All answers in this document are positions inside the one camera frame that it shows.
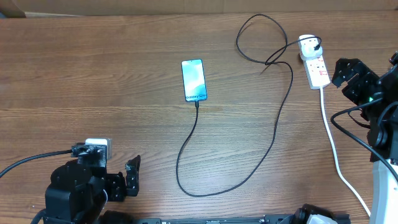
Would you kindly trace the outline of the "white power strip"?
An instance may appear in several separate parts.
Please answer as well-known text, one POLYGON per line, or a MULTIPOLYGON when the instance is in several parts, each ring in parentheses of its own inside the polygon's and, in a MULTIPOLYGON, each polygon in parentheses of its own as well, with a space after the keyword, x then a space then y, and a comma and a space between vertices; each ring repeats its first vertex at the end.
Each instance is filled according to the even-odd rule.
POLYGON ((331 83, 325 61, 322 56, 311 60, 305 60, 303 64, 311 89, 321 89, 331 83))

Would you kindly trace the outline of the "Samsung Galaxy smartphone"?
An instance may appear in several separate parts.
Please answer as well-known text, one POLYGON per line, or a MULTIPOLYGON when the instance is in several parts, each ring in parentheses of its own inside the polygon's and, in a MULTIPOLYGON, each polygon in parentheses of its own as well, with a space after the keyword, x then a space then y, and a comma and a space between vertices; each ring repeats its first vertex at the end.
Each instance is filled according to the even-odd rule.
POLYGON ((181 62, 183 89, 187 102, 203 101, 208 98, 202 59, 181 62))

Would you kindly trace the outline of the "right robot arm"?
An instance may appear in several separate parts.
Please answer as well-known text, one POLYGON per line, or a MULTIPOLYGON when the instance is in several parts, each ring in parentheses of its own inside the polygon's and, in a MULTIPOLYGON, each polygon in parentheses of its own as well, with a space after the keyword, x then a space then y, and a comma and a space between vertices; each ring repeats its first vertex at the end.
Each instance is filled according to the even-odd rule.
POLYGON ((397 223, 397 53, 389 62, 392 67, 380 77, 357 58, 341 58, 331 79, 336 87, 347 83, 342 94, 356 105, 332 115, 331 123, 371 153, 373 204, 369 222, 375 224, 397 223), (369 122, 367 141, 335 121, 339 115, 356 110, 369 122))

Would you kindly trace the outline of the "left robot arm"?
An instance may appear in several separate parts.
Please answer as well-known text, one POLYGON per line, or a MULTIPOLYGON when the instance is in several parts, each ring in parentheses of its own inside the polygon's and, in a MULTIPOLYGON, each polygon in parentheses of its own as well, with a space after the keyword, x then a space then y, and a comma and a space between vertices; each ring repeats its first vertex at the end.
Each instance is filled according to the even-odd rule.
POLYGON ((85 155, 55 169, 45 192, 44 223, 134 223, 126 213, 101 211, 108 202, 138 195, 141 157, 127 161, 126 175, 109 174, 106 162, 106 157, 85 155))

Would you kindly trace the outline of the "white wall charger plug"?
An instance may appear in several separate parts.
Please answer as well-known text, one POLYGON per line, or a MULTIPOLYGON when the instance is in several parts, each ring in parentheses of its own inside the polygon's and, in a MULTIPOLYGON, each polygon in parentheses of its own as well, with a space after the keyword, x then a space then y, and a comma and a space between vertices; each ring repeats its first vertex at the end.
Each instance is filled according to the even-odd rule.
POLYGON ((303 61, 319 58, 323 54, 322 40, 312 34, 304 34, 298 38, 300 57, 303 61))

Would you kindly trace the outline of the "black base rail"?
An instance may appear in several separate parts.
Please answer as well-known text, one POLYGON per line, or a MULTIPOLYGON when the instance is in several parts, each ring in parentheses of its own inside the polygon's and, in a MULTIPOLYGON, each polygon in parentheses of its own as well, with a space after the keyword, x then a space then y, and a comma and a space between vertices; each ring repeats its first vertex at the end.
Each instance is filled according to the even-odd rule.
POLYGON ((238 218, 134 218, 128 213, 107 211, 97 222, 100 224, 351 224, 351 219, 348 214, 335 215, 327 209, 306 203, 293 214, 238 218))

